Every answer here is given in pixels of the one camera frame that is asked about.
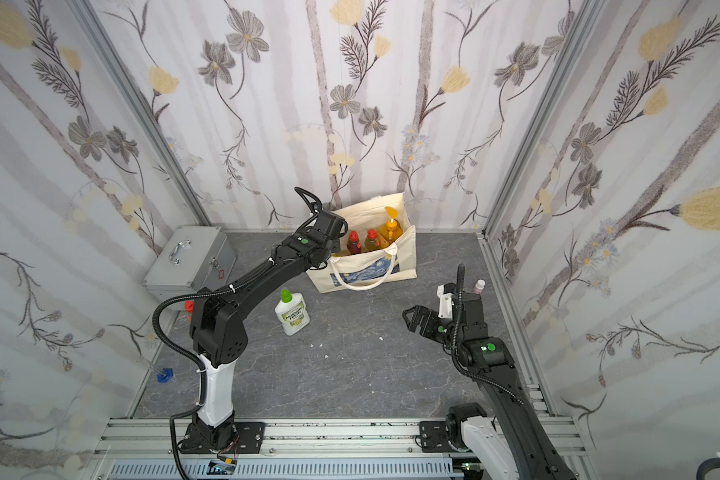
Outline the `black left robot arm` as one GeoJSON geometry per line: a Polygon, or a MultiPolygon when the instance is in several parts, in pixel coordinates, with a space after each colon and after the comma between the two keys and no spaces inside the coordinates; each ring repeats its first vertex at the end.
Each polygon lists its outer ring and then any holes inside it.
{"type": "Polygon", "coordinates": [[[192,361],[199,375],[195,406],[169,417],[172,450],[219,453],[229,450],[240,434],[232,400],[237,360],[248,345],[244,320],[269,294],[287,281],[327,262],[340,249],[339,233],[306,227],[273,247],[270,256],[237,281],[215,291],[180,295],[160,303],[152,327],[160,341],[192,361]],[[167,307],[192,301],[198,317],[191,325],[193,349],[172,341],[160,326],[167,307]]]}

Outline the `orange pump soap bottle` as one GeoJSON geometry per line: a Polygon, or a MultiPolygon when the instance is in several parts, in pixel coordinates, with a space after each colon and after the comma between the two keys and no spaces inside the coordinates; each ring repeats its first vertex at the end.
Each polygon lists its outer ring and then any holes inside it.
{"type": "Polygon", "coordinates": [[[395,208],[386,206],[387,220],[378,228],[380,242],[383,248],[395,243],[404,233],[399,220],[399,213],[395,208]]]}

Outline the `red dish soap bottle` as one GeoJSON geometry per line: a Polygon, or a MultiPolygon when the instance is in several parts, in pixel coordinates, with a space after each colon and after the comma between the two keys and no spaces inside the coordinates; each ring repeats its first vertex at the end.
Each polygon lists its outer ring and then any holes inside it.
{"type": "Polygon", "coordinates": [[[349,232],[347,250],[350,255],[356,255],[362,252],[362,245],[360,243],[359,235],[354,230],[349,232]]]}

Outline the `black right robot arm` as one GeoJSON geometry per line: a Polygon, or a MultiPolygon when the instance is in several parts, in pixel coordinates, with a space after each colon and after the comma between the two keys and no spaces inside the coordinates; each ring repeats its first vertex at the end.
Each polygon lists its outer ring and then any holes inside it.
{"type": "Polygon", "coordinates": [[[505,342],[489,334],[481,297],[440,296],[444,314],[417,305],[402,317],[409,331],[440,344],[457,372],[474,381],[491,403],[494,418],[473,402],[449,409],[446,444],[471,453],[485,479],[574,479],[536,414],[505,342]]]}

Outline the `yellow-green dish soap red cap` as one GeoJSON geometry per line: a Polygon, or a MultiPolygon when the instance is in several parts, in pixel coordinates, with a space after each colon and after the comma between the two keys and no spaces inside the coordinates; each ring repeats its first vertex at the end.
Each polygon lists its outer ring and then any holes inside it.
{"type": "Polygon", "coordinates": [[[382,248],[378,233],[375,229],[369,229],[367,231],[364,248],[367,252],[373,252],[382,248]]]}

